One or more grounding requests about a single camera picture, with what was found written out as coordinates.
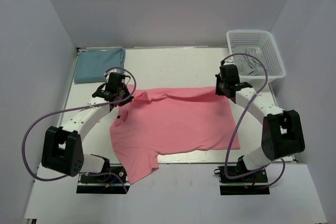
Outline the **pink t shirt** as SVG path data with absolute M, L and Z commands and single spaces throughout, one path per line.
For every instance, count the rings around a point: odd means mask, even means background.
M 119 108 L 110 136 L 134 184 L 159 167 L 158 155 L 227 149 L 235 126 L 229 100 L 213 87 L 157 88 Z

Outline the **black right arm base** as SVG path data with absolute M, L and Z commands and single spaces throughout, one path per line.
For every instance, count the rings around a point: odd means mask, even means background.
M 252 196 L 269 195 L 268 177 L 263 169 L 243 178 L 229 179 L 224 174 L 224 166 L 214 169 L 214 174 L 219 177 L 221 196 Z

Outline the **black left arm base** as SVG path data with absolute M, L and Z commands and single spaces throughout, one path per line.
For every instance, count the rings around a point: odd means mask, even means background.
M 130 184 L 125 168 L 121 164 L 111 164 L 110 173 L 100 176 L 80 174 L 77 194 L 124 195 Z

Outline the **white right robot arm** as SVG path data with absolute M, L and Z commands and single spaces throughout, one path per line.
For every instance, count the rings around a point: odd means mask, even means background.
M 224 165 L 228 179 L 250 181 L 273 161 L 305 150 L 299 113 L 272 105 L 251 84 L 241 82 L 234 64 L 221 64 L 216 75 L 215 93 L 242 107 L 242 116 L 250 113 L 262 125 L 260 146 L 238 159 L 235 173 L 231 175 L 228 165 Z

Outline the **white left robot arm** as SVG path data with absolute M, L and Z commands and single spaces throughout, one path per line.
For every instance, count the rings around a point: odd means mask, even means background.
M 41 164 L 44 168 L 74 177 L 89 173 L 101 182 L 110 178 L 108 159 L 85 154 L 82 142 L 93 127 L 115 107 L 132 101 L 125 79 L 130 75 L 110 72 L 108 81 L 97 88 L 84 108 L 59 127 L 51 126 L 45 133 Z

